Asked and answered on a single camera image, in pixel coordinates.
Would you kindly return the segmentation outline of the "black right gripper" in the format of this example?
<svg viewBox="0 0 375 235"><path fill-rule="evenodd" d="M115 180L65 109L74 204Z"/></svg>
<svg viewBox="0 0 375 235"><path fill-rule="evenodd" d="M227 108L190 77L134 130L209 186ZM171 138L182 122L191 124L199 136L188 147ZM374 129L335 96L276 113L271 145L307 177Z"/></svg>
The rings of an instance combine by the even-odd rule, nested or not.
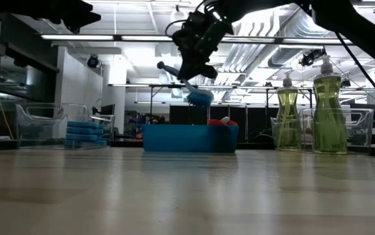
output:
<svg viewBox="0 0 375 235"><path fill-rule="evenodd" d="M209 56L218 50L217 46L225 35L225 31L205 31L201 33L176 31L175 44L182 57L177 79L190 80L197 75L216 78L218 76L217 70L204 64L209 61Z"/></svg>

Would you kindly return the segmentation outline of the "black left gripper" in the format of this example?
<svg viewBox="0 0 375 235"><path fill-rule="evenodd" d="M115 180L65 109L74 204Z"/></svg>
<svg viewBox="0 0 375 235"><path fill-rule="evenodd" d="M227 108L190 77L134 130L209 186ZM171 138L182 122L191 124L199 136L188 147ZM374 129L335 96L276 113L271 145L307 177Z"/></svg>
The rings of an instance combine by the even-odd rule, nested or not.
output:
<svg viewBox="0 0 375 235"><path fill-rule="evenodd" d="M46 19L56 24L65 15L65 26L72 33L101 20L101 15L93 12L93 5L83 0L0 0L0 13Z"/></svg>

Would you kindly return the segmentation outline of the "blue dish brush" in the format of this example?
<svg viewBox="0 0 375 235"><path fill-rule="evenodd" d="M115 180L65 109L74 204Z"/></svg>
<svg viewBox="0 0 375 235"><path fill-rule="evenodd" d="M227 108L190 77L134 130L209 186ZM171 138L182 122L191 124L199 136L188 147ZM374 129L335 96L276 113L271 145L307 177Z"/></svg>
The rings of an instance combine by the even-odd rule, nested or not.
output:
<svg viewBox="0 0 375 235"><path fill-rule="evenodd" d="M190 84L190 82L179 75L179 71L171 66L165 65L163 61L157 63L157 68L165 70L184 83L187 89L190 91L190 94L187 96L187 101L189 104L197 107L210 107L213 102L214 96L210 91L204 89L195 88Z"/></svg>

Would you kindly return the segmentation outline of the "yellow soap pump bottle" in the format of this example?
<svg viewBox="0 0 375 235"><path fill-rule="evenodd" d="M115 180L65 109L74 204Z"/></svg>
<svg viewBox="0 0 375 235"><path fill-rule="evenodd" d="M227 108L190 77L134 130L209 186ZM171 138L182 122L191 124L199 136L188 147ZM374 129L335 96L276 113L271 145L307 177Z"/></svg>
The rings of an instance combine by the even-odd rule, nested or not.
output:
<svg viewBox="0 0 375 235"><path fill-rule="evenodd" d="M316 107L313 113L313 150L316 153L346 153L346 122L338 95L342 77L333 70L328 55L322 58L319 75L313 79Z"/></svg>
<svg viewBox="0 0 375 235"><path fill-rule="evenodd" d="M278 149L297 151L301 148L301 124L296 105L299 90L293 85L290 74L286 73L282 87L277 89L279 108L275 134Z"/></svg>

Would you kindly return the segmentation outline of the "black partition panels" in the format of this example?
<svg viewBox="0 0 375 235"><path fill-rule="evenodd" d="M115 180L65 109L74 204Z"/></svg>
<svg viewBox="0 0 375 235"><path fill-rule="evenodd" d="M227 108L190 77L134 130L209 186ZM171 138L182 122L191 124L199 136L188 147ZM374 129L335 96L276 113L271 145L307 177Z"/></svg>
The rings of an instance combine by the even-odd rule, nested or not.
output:
<svg viewBox="0 0 375 235"><path fill-rule="evenodd" d="M245 137L245 128L248 127L248 137L254 138L266 130L265 108L212 106L211 119L230 117L239 126L239 136ZM170 106L170 124L176 125L206 125L207 110L193 106Z"/></svg>

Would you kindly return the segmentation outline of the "blue plastic bin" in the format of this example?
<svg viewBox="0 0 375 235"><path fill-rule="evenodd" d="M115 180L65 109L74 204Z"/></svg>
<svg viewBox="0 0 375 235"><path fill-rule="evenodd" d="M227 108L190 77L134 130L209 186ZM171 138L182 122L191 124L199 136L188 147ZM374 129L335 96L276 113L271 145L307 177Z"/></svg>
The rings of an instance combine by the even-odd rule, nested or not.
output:
<svg viewBox="0 0 375 235"><path fill-rule="evenodd" d="M145 151L187 153L233 153L238 126L143 125Z"/></svg>

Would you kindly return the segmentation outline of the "black chair backrest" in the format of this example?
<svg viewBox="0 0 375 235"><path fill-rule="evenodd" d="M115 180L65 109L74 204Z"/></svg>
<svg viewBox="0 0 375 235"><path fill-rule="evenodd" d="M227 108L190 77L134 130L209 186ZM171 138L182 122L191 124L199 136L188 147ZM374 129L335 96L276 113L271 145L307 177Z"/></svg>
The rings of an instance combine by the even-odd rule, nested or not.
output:
<svg viewBox="0 0 375 235"><path fill-rule="evenodd" d="M271 135L268 134L259 134L254 139L256 144L273 144L274 140Z"/></svg>

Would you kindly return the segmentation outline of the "small black monitor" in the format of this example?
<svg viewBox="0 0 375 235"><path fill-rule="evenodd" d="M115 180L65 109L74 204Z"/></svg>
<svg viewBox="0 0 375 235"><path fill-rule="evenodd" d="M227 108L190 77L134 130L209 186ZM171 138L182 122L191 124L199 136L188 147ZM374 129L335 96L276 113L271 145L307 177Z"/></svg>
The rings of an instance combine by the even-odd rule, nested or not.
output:
<svg viewBox="0 0 375 235"><path fill-rule="evenodd" d="M101 115L110 116L110 115L114 115L114 112L115 112L115 105L114 104L102 106L100 108L100 114Z"/></svg>

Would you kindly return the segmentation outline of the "clear plastic bin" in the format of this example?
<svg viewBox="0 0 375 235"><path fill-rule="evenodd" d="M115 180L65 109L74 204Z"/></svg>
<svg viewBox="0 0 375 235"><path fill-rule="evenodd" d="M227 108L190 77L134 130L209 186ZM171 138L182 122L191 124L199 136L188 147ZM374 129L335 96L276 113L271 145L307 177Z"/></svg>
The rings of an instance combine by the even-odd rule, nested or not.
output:
<svg viewBox="0 0 375 235"><path fill-rule="evenodd" d="M344 155L349 153L366 153L369 151L372 142L372 126L374 111L363 108L341 108L346 122L347 151L346 153L316 153L313 150L313 113L315 108L301 110L299 114L301 124L301 148L297 151L315 153ZM271 118L271 127L275 147L277 119Z"/></svg>
<svg viewBox="0 0 375 235"><path fill-rule="evenodd" d="M113 140L113 115L92 115L88 107L72 103L31 103L16 105L16 129L20 148L35 149L96 149L105 148ZM107 146L65 146L68 121L86 121L103 125Z"/></svg>

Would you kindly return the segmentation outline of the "black overhead frame bar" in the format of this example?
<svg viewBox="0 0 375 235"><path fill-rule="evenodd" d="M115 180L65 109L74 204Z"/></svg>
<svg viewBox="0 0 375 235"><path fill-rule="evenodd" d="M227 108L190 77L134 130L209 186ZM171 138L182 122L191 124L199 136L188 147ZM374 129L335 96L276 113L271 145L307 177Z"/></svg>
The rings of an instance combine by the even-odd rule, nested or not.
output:
<svg viewBox="0 0 375 235"><path fill-rule="evenodd" d="M102 42L121 42L125 41L122 40L122 36L124 35L111 35L113 36L113 40L58 40L58 41L102 41ZM248 38L269 38L274 39L275 41L270 44L291 44L291 43L283 43L284 39L305 39L305 38L290 38L290 37L248 37ZM308 39L335 39L335 38L308 38ZM145 41L125 41L125 42L145 42ZM225 44L243 44L243 43L225 43ZM339 44L291 44L291 45L339 45Z"/></svg>

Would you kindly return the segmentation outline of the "black metal table frame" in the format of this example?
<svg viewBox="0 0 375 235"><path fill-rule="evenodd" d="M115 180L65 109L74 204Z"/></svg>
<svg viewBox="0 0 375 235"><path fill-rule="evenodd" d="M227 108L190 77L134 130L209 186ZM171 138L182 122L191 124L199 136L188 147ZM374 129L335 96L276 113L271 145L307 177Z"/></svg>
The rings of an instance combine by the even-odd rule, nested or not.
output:
<svg viewBox="0 0 375 235"><path fill-rule="evenodd" d="M168 88L168 89L186 89L187 86L185 84L108 84L109 87L135 87L135 88L143 88L148 87L150 89L158 88ZM270 87L270 86L193 86L194 89L200 89L202 91L231 91L233 89L242 89L245 91L254 91L254 90L261 90L262 93L268 94L270 90L279 91L279 87ZM244 103L244 105L251 105L251 102ZM228 101L212 101L210 106L212 105L243 105L241 102L234 101L233 103L229 104Z"/></svg>

